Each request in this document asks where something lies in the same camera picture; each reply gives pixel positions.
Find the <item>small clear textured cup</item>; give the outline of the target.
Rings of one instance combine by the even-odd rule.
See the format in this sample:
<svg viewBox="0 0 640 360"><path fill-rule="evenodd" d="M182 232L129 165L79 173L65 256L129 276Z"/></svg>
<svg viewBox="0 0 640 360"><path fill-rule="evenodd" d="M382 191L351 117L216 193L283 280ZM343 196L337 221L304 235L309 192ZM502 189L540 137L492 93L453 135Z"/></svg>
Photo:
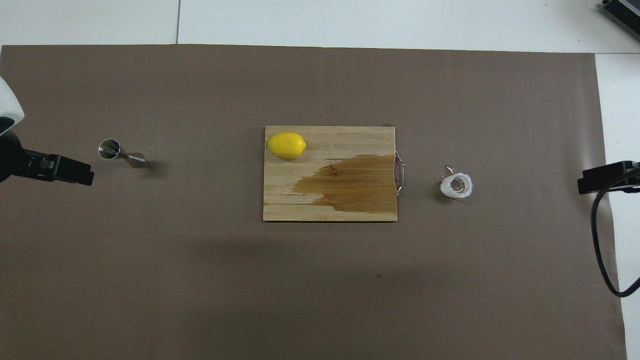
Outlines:
<svg viewBox="0 0 640 360"><path fill-rule="evenodd" d="M439 191L450 199L468 198L474 191L473 179L466 173L454 173L441 180Z"/></svg>

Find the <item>wooden cutting board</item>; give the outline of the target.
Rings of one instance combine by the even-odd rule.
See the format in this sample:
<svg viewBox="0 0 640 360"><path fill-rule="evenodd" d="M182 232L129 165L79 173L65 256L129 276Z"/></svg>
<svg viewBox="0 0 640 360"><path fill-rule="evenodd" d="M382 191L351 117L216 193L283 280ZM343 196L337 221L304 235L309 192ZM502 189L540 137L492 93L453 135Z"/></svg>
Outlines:
<svg viewBox="0 0 640 360"><path fill-rule="evenodd" d="M293 159L264 151L263 221L397 221L393 126L270 125L264 132L266 140L277 133L298 133L306 149Z"/></svg>

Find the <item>yellow lemon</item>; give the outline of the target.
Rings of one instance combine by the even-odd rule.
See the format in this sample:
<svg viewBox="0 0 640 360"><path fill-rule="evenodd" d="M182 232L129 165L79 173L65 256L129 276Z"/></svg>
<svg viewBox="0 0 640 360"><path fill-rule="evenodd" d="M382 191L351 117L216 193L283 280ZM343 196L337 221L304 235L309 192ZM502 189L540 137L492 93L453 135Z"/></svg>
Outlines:
<svg viewBox="0 0 640 360"><path fill-rule="evenodd" d="M275 157L293 159L302 155L307 142L297 132L279 132L266 141L266 146Z"/></svg>

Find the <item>steel double jigger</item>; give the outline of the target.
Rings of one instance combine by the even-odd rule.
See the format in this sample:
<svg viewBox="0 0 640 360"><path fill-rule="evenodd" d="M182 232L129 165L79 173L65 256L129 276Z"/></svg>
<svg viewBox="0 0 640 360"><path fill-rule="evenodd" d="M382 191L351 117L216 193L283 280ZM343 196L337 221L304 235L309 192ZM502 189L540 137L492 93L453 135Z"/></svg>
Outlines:
<svg viewBox="0 0 640 360"><path fill-rule="evenodd" d="M141 169L146 166L146 157L139 152L126 152L121 144L112 138L103 140L98 148L99 157L105 161L123 160L133 169Z"/></svg>

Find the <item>brown paper table mat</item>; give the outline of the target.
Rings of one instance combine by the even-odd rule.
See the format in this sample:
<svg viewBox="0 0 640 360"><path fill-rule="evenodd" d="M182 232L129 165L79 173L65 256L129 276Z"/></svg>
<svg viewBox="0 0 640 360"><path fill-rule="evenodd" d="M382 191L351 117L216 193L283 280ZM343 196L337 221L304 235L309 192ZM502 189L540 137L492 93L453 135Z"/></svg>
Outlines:
<svg viewBox="0 0 640 360"><path fill-rule="evenodd" d="M626 358L593 54L5 45L0 77L22 145L94 171L0 183L0 360ZM264 222L272 125L393 126L398 221Z"/></svg>

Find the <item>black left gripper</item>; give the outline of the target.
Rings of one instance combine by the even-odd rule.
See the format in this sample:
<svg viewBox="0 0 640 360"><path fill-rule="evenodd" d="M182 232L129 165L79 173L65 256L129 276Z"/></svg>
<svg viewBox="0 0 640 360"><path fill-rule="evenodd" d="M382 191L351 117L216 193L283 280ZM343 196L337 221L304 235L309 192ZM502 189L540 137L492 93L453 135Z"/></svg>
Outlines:
<svg viewBox="0 0 640 360"><path fill-rule="evenodd" d="M7 131L0 136L0 183L11 176L29 178L27 170L30 164L30 177L42 182L66 182L91 186L95 173L91 165L76 161L56 153L30 151L23 149L18 136Z"/></svg>

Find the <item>grey ribbed metal device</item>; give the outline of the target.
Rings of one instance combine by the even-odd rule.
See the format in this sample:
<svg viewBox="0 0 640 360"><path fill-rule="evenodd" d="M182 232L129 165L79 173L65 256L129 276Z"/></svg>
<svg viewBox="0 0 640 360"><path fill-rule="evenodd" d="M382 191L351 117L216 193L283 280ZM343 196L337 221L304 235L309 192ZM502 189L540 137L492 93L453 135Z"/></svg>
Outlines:
<svg viewBox="0 0 640 360"><path fill-rule="evenodd" d="M619 25L640 28L640 0L601 0L602 12Z"/></svg>

